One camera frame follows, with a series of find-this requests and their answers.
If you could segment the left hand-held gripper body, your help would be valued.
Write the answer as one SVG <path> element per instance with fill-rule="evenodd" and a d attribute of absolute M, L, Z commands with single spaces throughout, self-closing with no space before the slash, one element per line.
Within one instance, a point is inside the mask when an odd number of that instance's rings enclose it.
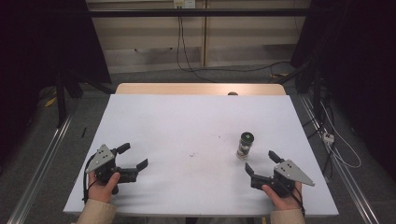
<path fill-rule="evenodd" d="M 85 167 L 85 174 L 95 172 L 97 179 L 106 183 L 114 173 L 120 174 L 119 184 L 135 182 L 139 172 L 135 168 L 120 168 L 116 165 L 116 157 L 118 153 L 116 148 L 109 149 L 102 144 L 93 154 Z"/>

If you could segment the black curtain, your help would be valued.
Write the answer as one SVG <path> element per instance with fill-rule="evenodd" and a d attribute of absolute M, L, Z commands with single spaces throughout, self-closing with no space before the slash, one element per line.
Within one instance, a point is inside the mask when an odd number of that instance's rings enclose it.
<path fill-rule="evenodd" d="M 0 0 L 0 165 L 16 151 L 45 87 L 64 74 L 111 81 L 87 0 Z"/>
<path fill-rule="evenodd" d="M 334 28 L 317 69 L 374 159 L 396 181 L 396 0 L 310 0 L 291 64 L 301 66 Z"/>

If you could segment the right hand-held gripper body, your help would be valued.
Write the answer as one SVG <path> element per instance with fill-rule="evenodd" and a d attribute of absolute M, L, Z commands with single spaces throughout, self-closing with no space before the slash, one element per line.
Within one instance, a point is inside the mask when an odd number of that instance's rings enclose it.
<path fill-rule="evenodd" d="M 311 187 L 315 186 L 315 182 L 292 160 L 286 160 L 276 165 L 271 176 L 255 174 L 250 177 L 252 188 L 262 190 L 262 185 L 267 185 L 281 198 L 291 195 L 295 182 Z"/>

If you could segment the person's left hand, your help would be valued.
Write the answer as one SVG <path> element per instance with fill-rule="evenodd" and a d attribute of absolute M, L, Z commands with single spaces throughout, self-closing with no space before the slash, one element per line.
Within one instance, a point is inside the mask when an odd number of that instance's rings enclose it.
<path fill-rule="evenodd" d="M 112 190 L 118 185 L 120 179 L 119 173 L 114 173 L 106 183 L 100 182 L 95 172 L 89 173 L 88 196 L 92 200 L 102 203 L 111 203 Z"/>

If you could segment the person's right hand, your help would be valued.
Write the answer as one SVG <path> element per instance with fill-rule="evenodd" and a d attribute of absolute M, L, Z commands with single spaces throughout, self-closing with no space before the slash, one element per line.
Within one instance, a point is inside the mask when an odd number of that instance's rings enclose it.
<path fill-rule="evenodd" d="M 290 210 L 290 209 L 301 209 L 303 205 L 302 199 L 302 184 L 300 182 L 295 183 L 295 187 L 292 194 L 288 197 L 280 198 L 269 186 L 262 185 L 262 190 L 272 201 L 276 210 Z"/>

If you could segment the clear spice jar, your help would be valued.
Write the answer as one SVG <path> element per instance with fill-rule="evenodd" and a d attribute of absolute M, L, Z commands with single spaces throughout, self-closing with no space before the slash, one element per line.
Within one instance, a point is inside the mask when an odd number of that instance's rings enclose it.
<path fill-rule="evenodd" d="M 250 134 L 251 138 L 246 139 L 245 134 Z M 238 149 L 236 151 L 236 156 L 239 159 L 246 159 L 248 157 L 248 153 L 253 145 L 254 142 L 254 135 L 250 132 L 244 132 L 240 136 L 239 144 L 238 144 Z"/>

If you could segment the white wall socket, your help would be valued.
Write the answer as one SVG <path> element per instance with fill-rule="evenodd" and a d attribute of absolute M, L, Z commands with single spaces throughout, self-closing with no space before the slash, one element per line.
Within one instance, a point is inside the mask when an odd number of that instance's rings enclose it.
<path fill-rule="evenodd" d="M 173 0 L 174 8 L 196 8 L 195 0 Z"/>

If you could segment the black metal stand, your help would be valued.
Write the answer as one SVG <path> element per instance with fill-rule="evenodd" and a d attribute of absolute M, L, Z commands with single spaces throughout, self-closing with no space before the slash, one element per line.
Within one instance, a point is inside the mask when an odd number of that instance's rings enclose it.
<path fill-rule="evenodd" d="M 313 59 L 307 60 L 295 71 L 276 81 L 276 84 L 283 85 L 291 79 L 294 79 L 296 90 L 299 93 L 309 93 L 310 88 L 313 89 L 314 115 L 319 118 L 321 116 L 320 73 L 317 62 Z"/>
<path fill-rule="evenodd" d="M 73 70 L 60 71 L 56 75 L 55 82 L 56 98 L 58 100 L 58 128 L 65 123 L 68 116 L 64 91 L 67 91 L 72 98 L 80 98 L 83 95 L 80 83 L 88 83 L 92 87 L 106 94 L 114 94 L 116 92 L 115 89 L 107 87 L 104 84 L 94 81 L 92 78 Z"/>

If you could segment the black horizontal bar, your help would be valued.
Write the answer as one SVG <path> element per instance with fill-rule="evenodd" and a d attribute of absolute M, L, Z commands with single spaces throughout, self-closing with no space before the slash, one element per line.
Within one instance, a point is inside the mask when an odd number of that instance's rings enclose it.
<path fill-rule="evenodd" d="M 315 14 L 308 8 L 270 9 L 95 9 L 89 14 L 95 18 L 116 17 L 297 17 Z"/>

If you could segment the aluminium floor rail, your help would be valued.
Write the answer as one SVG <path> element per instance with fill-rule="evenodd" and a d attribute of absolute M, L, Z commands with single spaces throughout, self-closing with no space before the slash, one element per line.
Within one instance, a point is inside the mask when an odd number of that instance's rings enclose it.
<path fill-rule="evenodd" d="M 68 115 L 62 125 L 56 129 L 49 145 L 46 148 L 43 158 L 35 169 L 35 172 L 21 198 L 17 202 L 7 224 L 24 224 L 59 147 L 64 140 L 64 136 L 68 131 L 73 117 L 74 116 L 72 114 Z"/>
<path fill-rule="evenodd" d="M 348 191 L 353 203 L 355 204 L 363 219 L 363 222 L 365 224 L 380 224 L 379 219 L 377 218 L 375 211 L 373 210 L 373 207 L 370 205 L 358 182 L 355 180 L 354 176 L 350 172 L 351 169 L 357 169 L 361 167 L 361 157 L 357 154 L 356 150 L 348 143 L 348 141 L 337 131 L 337 129 L 334 127 L 331 116 L 327 112 L 324 104 L 320 103 L 318 107 L 319 111 L 324 112 L 324 116 L 326 120 L 329 121 L 330 127 L 332 128 L 335 136 L 346 144 L 346 146 L 357 157 L 359 163 L 357 165 L 352 165 L 346 162 L 335 144 L 330 144 L 325 139 L 324 134 L 327 133 L 328 129 L 326 127 L 319 127 L 319 121 L 318 118 L 314 115 L 314 106 L 309 97 L 300 95 L 299 98 L 304 106 L 308 117 L 312 119 L 313 126 L 319 134 L 319 137 L 324 144 L 326 151 L 331 155 L 332 165 L 340 175 L 346 187 L 346 190 Z"/>

